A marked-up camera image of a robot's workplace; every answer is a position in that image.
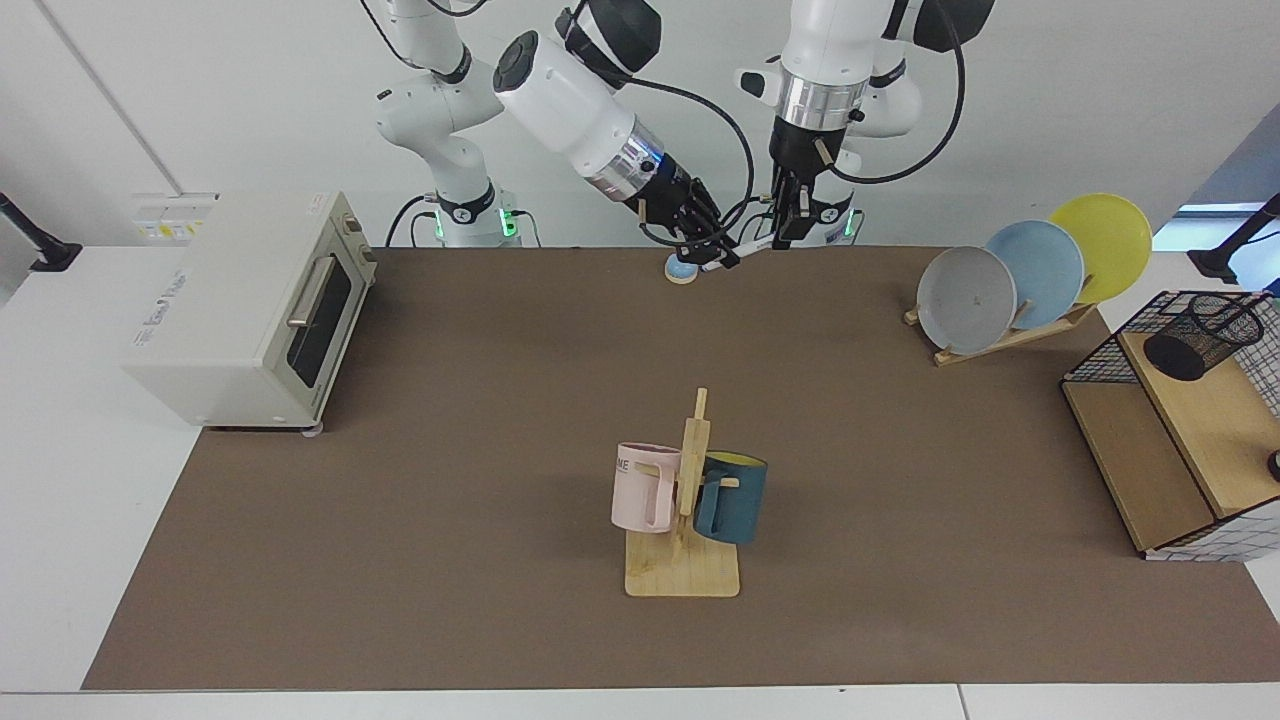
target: small blue object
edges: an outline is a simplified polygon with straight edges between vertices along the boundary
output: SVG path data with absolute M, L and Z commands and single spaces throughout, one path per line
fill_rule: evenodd
M 672 281 L 689 281 L 695 275 L 698 275 L 698 265 L 692 263 L 681 263 L 680 258 L 676 258 L 675 252 L 667 258 L 667 277 Z

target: white table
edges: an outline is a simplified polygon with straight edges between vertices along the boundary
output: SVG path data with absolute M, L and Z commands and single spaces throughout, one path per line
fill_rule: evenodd
M 77 693 L 195 445 L 118 368 L 178 265 L 175 249 L 86 249 L 0 309 L 0 719 L 9 717 L 1258 717 L 1258 685 L 901 685 L 767 689 Z M 1181 255 L 1102 307 L 1221 288 Z M 1251 565 L 1280 615 L 1280 557 Z

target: pink mug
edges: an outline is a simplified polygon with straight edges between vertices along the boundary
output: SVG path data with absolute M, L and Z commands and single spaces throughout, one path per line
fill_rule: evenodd
M 636 533 L 666 533 L 676 514 L 680 451 L 623 442 L 613 470 L 613 524 Z

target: mug handle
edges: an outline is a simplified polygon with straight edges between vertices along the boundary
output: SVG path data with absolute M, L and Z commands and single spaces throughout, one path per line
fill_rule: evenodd
M 712 516 L 710 527 L 707 530 L 709 533 L 714 533 L 716 529 L 717 529 L 717 527 L 719 525 L 719 521 L 718 521 L 719 520 L 719 491 L 721 491 L 721 483 L 727 477 L 728 477 L 728 473 L 726 473 L 724 470 L 718 470 L 718 469 L 710 469 L 704 475 L 705 479 L 703 482 L 703 507 Z
M 645 465 L 658 470 L 658 483 L 654 486 L 657 495 L 650 498 L 648 505 L 652 512 L 645 518 L 645 524 L 649 529 L 657 530 L 659 529 L 658 518 L 671 518 L 671 512 L 676 505 L 676 471 L 660 465 L 650 465 L 648 462 Z

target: wire basket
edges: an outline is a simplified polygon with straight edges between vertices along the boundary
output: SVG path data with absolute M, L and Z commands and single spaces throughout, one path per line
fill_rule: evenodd
M 1161 373 L 1198 380 L 1204 373 L 1262 340 L 1262 322 L 1253 306 L 1222 295 L 1196 295 L 1187 309 L 1147 338 L 1143 352 Z

